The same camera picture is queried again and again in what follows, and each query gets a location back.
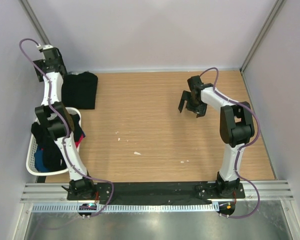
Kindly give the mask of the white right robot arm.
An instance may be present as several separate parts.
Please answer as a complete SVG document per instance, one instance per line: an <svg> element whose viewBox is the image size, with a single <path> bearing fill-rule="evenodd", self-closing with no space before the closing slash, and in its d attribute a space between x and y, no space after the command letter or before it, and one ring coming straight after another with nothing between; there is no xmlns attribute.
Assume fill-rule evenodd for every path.
<svg viewBox="0 0 300 240"><path fill-rule="evenodd" d="M227 198L239 188L242 155L255 135L250 104L227 97L211 83L204 84L198 75L190 77L187 84L189 91L182 92L178 106L180 112L186 108L200 118L211 106L219 113L219 134L225 149L215 181L215 192L219 197Z"/></svg>

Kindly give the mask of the black t-shirt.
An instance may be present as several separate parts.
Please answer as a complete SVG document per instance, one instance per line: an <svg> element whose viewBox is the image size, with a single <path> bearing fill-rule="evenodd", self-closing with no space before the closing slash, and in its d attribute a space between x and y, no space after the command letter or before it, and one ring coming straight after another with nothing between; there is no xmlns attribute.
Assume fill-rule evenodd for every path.
<svg viewBox="0 0 300 240"><path fill-rule="evenodd" d="M98 77L91 72L68 74L63 78L61 101L65 107L93 110L96 107Z"/></svg>

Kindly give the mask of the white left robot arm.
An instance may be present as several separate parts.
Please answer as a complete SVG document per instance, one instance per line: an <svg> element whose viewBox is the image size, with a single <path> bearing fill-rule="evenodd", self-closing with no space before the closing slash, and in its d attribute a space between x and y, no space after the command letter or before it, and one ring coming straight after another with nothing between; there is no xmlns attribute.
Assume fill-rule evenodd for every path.
<svg viewBox="0 0 300 240"><path fill-rule="evenodd" d="M79 114L72 115L62 103L63 76L66 75L62 55L52 45L38 45L43 58L33 62L39 81L44 83L44 95L35 108L38 122L33 127L37 143L42 147L41 172L57 175L68 171L66 191L79 199L91 200L96 187L81 161L77 142L82 137Z"/></svg>

